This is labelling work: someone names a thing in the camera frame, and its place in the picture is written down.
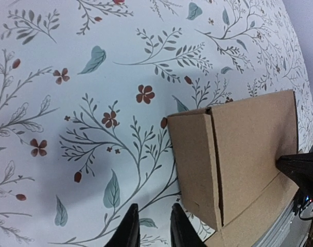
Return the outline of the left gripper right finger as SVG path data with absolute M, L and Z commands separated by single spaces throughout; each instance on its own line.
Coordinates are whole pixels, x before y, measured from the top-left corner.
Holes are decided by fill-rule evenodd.
M 301 191 L 313 198 L 313 152 L 283 155 L 276 168 L 294 181 Z

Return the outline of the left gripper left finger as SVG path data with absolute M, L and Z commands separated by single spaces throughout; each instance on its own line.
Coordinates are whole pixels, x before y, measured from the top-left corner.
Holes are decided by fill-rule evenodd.
M 133 203 L 105 247 L 139 247 L 140 237 L 138 204 Z

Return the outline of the brown cardboard box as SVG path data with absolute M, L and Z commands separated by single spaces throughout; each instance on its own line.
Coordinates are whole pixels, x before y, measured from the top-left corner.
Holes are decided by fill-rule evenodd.
M 215 232 L 207 246 L 253 246 L 297 185 L 275 165 L 298 152 L 292 90 L 168 116 L 184 207 Z

